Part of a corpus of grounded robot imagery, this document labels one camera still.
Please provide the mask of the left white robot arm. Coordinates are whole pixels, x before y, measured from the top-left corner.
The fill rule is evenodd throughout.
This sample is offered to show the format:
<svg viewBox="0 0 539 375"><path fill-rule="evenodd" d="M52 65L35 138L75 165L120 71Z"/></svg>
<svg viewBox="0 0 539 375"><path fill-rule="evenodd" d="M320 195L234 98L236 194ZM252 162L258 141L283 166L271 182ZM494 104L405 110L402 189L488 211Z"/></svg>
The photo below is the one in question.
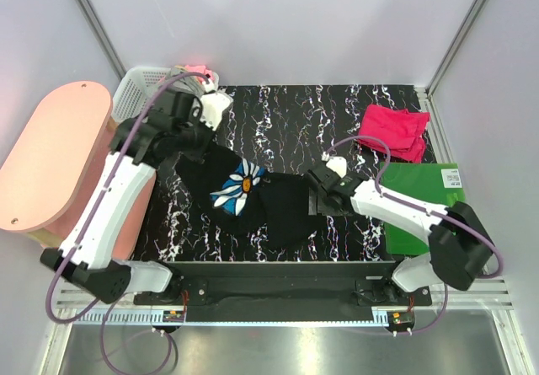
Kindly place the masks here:
<svg viewBox="0 0 539 375"><path fill-rule="evenodd" d="M157 91L137 117L123 121L75 228L61 246L41 254L41 264L53 270L54 279L64 279L103 303L128 292L175 303L182 292L178 274L164 263L115 258L113 249L159 164L174 152L200 159L231 106L232 99L220 91L196 95L168 88Z"/></svg>

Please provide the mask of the black daisy print t-shirt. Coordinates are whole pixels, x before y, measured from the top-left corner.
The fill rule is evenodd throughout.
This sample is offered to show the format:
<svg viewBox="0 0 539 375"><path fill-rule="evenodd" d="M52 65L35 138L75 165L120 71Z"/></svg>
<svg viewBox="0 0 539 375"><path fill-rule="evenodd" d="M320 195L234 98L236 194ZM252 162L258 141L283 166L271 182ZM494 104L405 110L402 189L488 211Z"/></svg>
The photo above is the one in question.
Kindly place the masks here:
<svg viewBox="0 0 539 375"><path fill-rule="evenodd" d="M265 226L269 247L283 249L326 223L309 213L305 177L269 171L215 143L198 160L181 155L175 170L197 206L225 233L247 235Z"/></svg>

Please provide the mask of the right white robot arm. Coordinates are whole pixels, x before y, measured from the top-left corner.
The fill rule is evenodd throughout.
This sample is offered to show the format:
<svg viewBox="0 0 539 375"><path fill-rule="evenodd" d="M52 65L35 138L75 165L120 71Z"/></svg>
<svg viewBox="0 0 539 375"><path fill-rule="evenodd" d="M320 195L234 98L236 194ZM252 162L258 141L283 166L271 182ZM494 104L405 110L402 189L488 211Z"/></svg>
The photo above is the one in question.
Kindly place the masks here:
<svg viewBox="0 0 539 375"><path fill-rule="evenodd" d="M304 174L317 200L317 214L355 214L372 217L412 234L429 251L398 263L382 283L383 297L404 303L423 287L444 283L466 291L482 276L494 255L494 243L475 211L466 203L433 204L389 190L375 179L357 173L344 176L326 165Z"/></svg>

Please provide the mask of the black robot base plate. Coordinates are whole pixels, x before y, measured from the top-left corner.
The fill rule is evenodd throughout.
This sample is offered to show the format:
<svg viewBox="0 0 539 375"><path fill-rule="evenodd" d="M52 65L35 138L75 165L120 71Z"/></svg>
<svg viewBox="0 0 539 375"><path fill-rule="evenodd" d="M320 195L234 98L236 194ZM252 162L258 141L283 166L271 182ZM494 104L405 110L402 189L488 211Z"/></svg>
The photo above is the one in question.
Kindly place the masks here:
<svg viewBox="0 0 539 375"><path fill-rule="evenodd" d="M399 305L413 298L391 281L394 262L177 262L166 296L144 292L142 305L173 305L186 301L190 291L207 287L211 303L231 297L315 299L357 294L369 306Z"/></svg>

